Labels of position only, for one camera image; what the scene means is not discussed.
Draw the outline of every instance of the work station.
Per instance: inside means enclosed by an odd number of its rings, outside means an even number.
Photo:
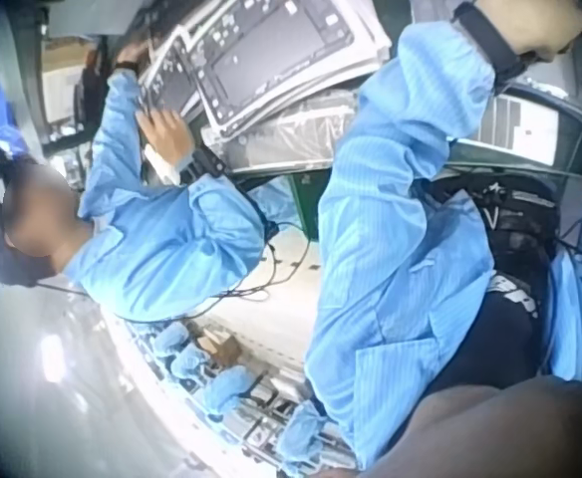
[[[582,470],[582,2],[0,3],[0,294],[169,437],[91,476]]]

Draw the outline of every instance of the wristwatch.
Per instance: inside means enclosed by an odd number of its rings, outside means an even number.
[[[472,2],[459,5],[452,21],[461,25],[492,64],[496,74],[496,93],[501,93],[511,80],[527,70],[527,63],[512,50],[495,26]]]
[[[114,65],[112,69],[113,72],[116,70],[131,70],[133,71],[136,76],[139,75],[139,64],[136,62],[118,62]]]

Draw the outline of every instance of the watch strap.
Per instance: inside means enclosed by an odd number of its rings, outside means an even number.
[[[118,62],[114,65],[113,71],[115,70],[131,70],[138,76],[139,64],[136,62]]]
[[[472,2],[460,4],[454,11],[453,21],[463,27],[492,64],[496,74],[495,90],[498,93],[526,71],[527,64]]]

